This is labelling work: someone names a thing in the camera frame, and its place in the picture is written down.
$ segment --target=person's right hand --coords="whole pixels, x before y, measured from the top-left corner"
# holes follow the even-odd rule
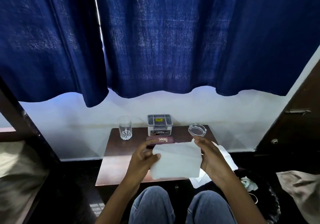
[[[195,144],[202,149],[201,168],[205,171],[210,179],[219,187],[229,181],[234,175],[230,166],[224,159],[218,147],[204,137],[194,136]]]

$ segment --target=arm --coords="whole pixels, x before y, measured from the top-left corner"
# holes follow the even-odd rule
[[[121,222],[130,199],[137,193],[150,167],[160,159],[161,155],[153,155],[152,150],[144,152],[146,146],[154,141],[143,142],[133,153],[124,179],[106,203],[95,224],[119,224]]]
[[[203,137],[194,137],[194,142],[203,151],[201,168],[226,196],[238,224],[266,224],[258,207],[219,149]]]

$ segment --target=curtain fold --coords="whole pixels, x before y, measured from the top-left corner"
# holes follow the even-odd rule
[[[286,95],[320,44],[320,0],[97,0],[110,86]]]
[[[0,76],[19,101],[108,94],[94,0],[0,0]]]

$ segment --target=blue jeans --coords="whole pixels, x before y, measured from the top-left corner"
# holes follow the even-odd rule
[[[175,215],[168,193],[159,186],[146,188],[134,201],[129,224],[174,224]],[[186,224],[237,224],[228,203],[211,190],[192,200]]]

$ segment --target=glass ashtray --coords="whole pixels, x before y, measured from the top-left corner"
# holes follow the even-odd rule
[[[198,123],[194,123],[190,125],[188,131],[192,136],[204,137],[205,134],[207,133],[207,129],[203,125]]]

